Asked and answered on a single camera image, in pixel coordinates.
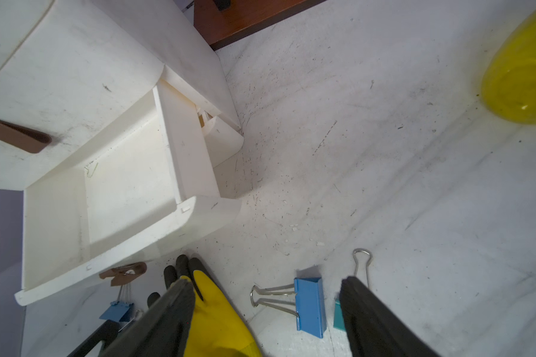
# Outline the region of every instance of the metal clip handle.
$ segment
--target metal clip handle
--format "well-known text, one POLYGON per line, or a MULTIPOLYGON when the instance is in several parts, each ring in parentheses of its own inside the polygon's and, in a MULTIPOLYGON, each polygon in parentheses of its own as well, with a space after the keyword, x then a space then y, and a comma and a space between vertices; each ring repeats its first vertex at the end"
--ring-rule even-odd
MULTIPOLYGON (((293 289, 293 288, 294 288, 294 284, 289 284, 286 286, 271 287, 271 288, 266 288, 266 289, 260 289, 258 286, 255 285, 252 287, 252 290, 250 290, 250 303, 252 304, 253 307, 257 307, 258 305, 264 305, 264 306, 268 306, 276 310, 287 312, 288 314, 292 314, 293 316, 298 318, 300 317, 300 315, 298 315, 298 313, 294 310, 287 309, 285 307, 269 303, 267 302, 266 299, 258 299, 258 301, 254 301, 254 298, 252 297, 254 290, 256 290, 256 293, 258 295, 295 295, 296 294, 295 291, 280 291, 283 289, 293 289)), ((282 301, 278 303, 292 304, 287 301, 282 301)))
POLYGON ((117 332, 122 332, 127 326, 129 326, 130 323, 137 321, 141 316, 143 315, 142 310, 136 310, 135 315, 133 315, 133 318, 131 321, 127 322, 122 328, 119 329, 117 332))
POLYGON ((369 255, 369 259, 365 263, 365 277, 367 279, 367 288, 371 290, 372 285, 369 282, 369 265, 372 263, 372 260, 373 260, 372 253, 369 250, 363 249, 363 248, 356 248, 353 251, 353 260, 356 261, 356 270, 355 270, 355 272, 353 272, 353 276, 357 276, 357 269, 359 268, 359 262, 357 261, 357 256, 356 256, 357 253, 365 253, 365 254, 369 255))

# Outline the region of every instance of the open drawer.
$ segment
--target open drawer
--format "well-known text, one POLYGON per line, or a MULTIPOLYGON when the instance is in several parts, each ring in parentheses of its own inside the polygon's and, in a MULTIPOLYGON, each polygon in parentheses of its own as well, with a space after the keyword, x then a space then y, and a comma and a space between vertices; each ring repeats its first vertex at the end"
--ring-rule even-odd
POLYGON ((241 207, 219 195, 195 105, 163 80, 24 194, 20 305, 170 253, 241 207))

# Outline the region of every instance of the blue binder clip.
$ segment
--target blue binder clip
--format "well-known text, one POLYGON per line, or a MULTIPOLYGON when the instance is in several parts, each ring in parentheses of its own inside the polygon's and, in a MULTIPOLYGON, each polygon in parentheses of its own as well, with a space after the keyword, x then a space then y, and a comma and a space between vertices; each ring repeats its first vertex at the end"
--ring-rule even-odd
POLYGON ((99 317, 102 320, 111 320, 115 322, 129 322, 133 317, 133 303, 126 303, 121 301, 121 292, 123 291, 123 285, 119 288, 119 295, 117 300, 112 301, 109 308, 99 317))
POLYGON ((250 302, 254 307, 260 304, 294 315, 298 331, 304 331, 319 338, 323 338, 323 333, 328 326, 323 305, 322 278, 295 278, 293 284, 268 289, 260 289, 255 285, 250 290, 250 302), (292 288, 294 289, 293 291, 281 291, 292 288), (270 303, 270 301, 273 302, 274 300, 260 298, 254 301, 252 294, 255 290, 258 295, 295 295, 295 304, 293 302, 276 301, 280 304, 295 305, 295 310, 270 303))

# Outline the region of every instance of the white plastic drawer unit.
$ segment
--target white plastic drawer unit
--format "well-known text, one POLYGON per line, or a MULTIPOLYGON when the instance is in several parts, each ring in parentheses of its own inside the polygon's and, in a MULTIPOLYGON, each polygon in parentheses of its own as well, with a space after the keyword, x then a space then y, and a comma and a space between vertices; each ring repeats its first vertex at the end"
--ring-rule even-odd
POLYGON ((0 140, 0 189, 24 190, 21 305, 240 211, 213 173, 243 144, 232 97, 170 0, 0 1, 0 119, 53 139, 36 154, 0 140))
POLYGON ((179 249, 241 207, 219 195, 194 104, 164 81, 28 187, 24 202, 22 305, 179 249))

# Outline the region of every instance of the teal binder clip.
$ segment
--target teal binder clip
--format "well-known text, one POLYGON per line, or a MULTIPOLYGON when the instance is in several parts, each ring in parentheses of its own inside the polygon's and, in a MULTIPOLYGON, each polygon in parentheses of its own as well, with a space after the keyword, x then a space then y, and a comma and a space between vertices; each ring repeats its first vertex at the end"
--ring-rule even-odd
POLYGON ((260 304, 292 314, 296 317, 296 329, 298 331, 304 331, 319 338, 323 338, 323 333, 328 326, 326 310, 323 305, 322 278, 295 278, 293 284, 268 289, 260 289, 255 285, 250 290, 250 302, 254 307, 260 304), (252 296, 254 291, 258 295, 295 295, 295 303, 264 298, 254 301, 252 296), (288 309, 273 303, 294 305, 295 309, 288 309))
MULTIPOLYGON (((372 253, 363 248, 357 248, 353 251, 353 260, 356 261, 356 270, 353 272, 353 276, 357 277, 357 269, 359 268, 359 262, 357 261, 357 253, 365 253, 369 255, 369 259, 365 263, 365 277, 367 279, 367 288, 371 290, 371 283, 369 282, 369 265, 372 263, 373 256, 372 253)), ((345 331, 345 323, 343 322, 343 314, 341 312, 341 306, 339 304, 339 299, 336 298, 336 305, 334 306, 334 327, 338 330, 345 331)))

